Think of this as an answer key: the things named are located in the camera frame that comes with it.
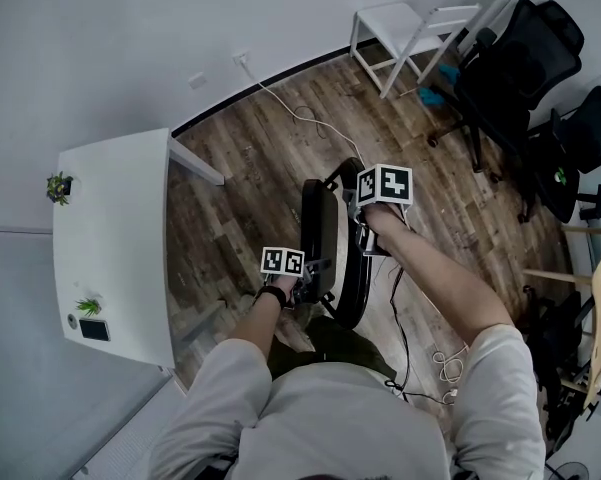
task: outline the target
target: wooden floor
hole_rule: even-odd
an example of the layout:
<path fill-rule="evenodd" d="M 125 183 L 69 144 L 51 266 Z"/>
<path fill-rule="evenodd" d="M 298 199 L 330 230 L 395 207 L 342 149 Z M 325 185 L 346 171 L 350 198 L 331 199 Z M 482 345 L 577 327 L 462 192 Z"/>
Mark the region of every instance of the wooden floor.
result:
<path fill-rule="evenodd" d="M 363 53 L 382 60 L 377 48 Z M 483 174 L 473 173 L 469 149 L 459 132 L 430 148 L 427 135 L 448 126 L 454 116 L 447 108 L 425 107 L 414 93 L 398 97 L 414 86 L 415 79 L 405 67 L 389 97 L 381 100 L 360 66 L 342 56 L 272 89 L 300 115 L 312 117 L 313 109 L 318 119 L 351 137 L 367 165 L 411 167 L 415 204 L 409 220 L 413 228 L 489 283 L 515 320 L 524 316 L 522 287 L 526 283 L 534 283 L 543 295 L 564 297 L 565 283 L 525 279 L 521 273 L 524 267 L 570 271 L 558 221 L 540 207 L 530 223 L 518 224 L 520 198 L 511 182 L 506 178 L 497 185 L 489 181 L 490 171 L 501 172 L 501 158 L 486 138 Z M 241 311 L 241 295 L 260 287 L 262 247 L 299 247 L 304 181 L 325 178 L 353 156 L 352 148 L 335 133 L 321 129 L 320 134 L 314 124 L 294 122 L 277 101 L 259 91 L 180 137 L 227 178 L 224 187 L 213 187 L 173 163 L 169 170 L 167 265 L 176 302 L 173 327 L 184 326 L 218 298 L 229 303 L 215 334 L 201 336 L 179 358 L 176 372 L 186 386 L 204 356 L 233 327 Z M 346 236 L 341 237 L 344 243 Z M 374 261 L 369 303 L 356 330 L 377 344 L 401 378 L 406 370 L 405 353 L 389 306 L 394 267 L 392 259 Z M 450 356 L 463 344 L 409 279 L 403 280 L 397 300 L 411 350 L 408 391 L 440 399 L 450 386 L 439 380 L 440 366 L 431 356 L 437 350 Z M 281 320 L 278 334 L 298 349 L 310 346 L 288 316 Z M 420 397 L 412 401 L 448 428 L 448 408 Z"/>

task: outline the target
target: black chair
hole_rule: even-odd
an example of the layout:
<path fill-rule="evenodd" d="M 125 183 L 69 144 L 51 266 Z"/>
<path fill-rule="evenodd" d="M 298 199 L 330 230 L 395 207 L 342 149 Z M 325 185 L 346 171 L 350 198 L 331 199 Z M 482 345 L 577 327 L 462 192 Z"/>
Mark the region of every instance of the black chair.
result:
<path fill-rule="evenodd" d="M 430 136 L 429 145 L 435 147 L 442 135 L 468 126 L 475 152 L 474 172 L 482 171 L 479 128 L 507 154 L 521 155 L 529 111 L 550 89 L 580 71 L 578 55 L 583 44 L 582 32 L 556 2 L 535 5 L 518 1 L 497 41 L 488 28 L 478 33 L 476 44 L 460 64 L 455 96 L 431 87 L 462 120 Z"/>
<path fill-rule="evenodd" d="M 536 192 L 543 204 L 562 222 L 568 222 L 576 200 L 595 203 L 593 215 L 601 217 L 601 186 L 596 194 L 578 193 L 580 173 L 601 166 L 601 87 L 594 87 L 567 119 L 554 110 L 551 119 L 529 131 L 526 158 L 534 178 L 527 194 L 528 220 Z"/>
<path fill-rule="evenodd" d="M 551 454 L 571 435 L 575 420 L 583 410 L 584 394 L 564 388 L 560 378 L 571 377 L 576 382 L 575 372 L 583 370 L 577 364 L 577 351 L 582 339 L 582 321 L 594 302 L 590 297 L 581 305 L 580 293 L 573 292 L 556 307 L 553 301 L 538 298 L 530 286 L 525 286 L 524 291 L 529 296 L 530 326 L 520 331 L 527 334 L 526 343 L 538 386 L 546 389 L 546 433 L 555 441 L 549 450 Z"/>

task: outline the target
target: hand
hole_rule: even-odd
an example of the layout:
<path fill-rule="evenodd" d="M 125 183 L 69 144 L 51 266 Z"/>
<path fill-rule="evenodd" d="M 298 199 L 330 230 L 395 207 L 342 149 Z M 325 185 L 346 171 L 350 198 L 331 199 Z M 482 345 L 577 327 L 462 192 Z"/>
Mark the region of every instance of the hand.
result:
<path fill-rule="evenodd" d="M 400 210 L 395 204 L 368 204 L 363 208 L 363 211 L 367 224 L 379 238 L 391 238 L 407 229 Z"/>
<path fill-rule="evenodd" d="M 297 277 L 278 276 L 271 283 L 271 286 L 280 288 L 287 295 L 287 300 L 289 300 L 291 298 L 291 290 L 293 290 L 293 287 L 296 285 L 297 282 L 298 282 Z"/>

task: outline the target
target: wristband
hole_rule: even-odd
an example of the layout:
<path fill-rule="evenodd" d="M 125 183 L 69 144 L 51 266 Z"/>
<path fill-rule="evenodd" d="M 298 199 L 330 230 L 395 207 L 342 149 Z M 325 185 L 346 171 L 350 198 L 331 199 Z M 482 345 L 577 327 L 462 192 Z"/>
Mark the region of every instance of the wristband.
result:
<path fill-rule="evenodd" d="M 278 302 L 280 303 L 280 309 L 289 307 L 289 305 L 288 305 L 289 301 L 287 300 L 287 294 L 284 293 L 284 291 L 281 288 L 278 288 L 277 286 L 271 286 L 271 285 L 263 286 L 262 288 L 260 288 L 260 290 L 258 290 L 258 293 L 256 294 L 256 298 L 254 299 L 254 303 L 256 300 L 258 300 L 260 298 L 260 295 L 262 295 L 263 293 L 270 293 L 276 299 L 278 299 Z"/>

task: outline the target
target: white stool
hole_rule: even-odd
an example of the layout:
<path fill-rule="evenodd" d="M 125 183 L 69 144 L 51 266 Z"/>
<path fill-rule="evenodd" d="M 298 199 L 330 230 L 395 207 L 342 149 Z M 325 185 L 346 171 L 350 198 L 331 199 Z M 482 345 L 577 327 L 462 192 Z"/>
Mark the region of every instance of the white stool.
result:
<path fill-rule="evenodd" d="M 402 2 L 358 11 L 353 25 L 351 56 L 358 59 L 362 64 L 371 80 L 378 86 L 380 97 L 384 98 L 405 62 L 418 75 L 417 83 L 420 84 L 440 60 L 451 41 L 475 17 L 479 10 L 480 5 L 478 4 L 436 8 L 424 20 L 411 7 Z M 390 60 L 369 66 L 362 58 L 360 52 L 356 50 L 360 22 L 364 23 L 391 54 L 392 58 Z M 439 36 L 444 34 L 449 35 L 443 42 Z M 411 56 L 430 50 L 437 50 L 437 52 L 424 71 L 420 71 L 418 66 L 411 60 Z M 374 71 L 394 64 L 395 67 L 383 86 Z"/>

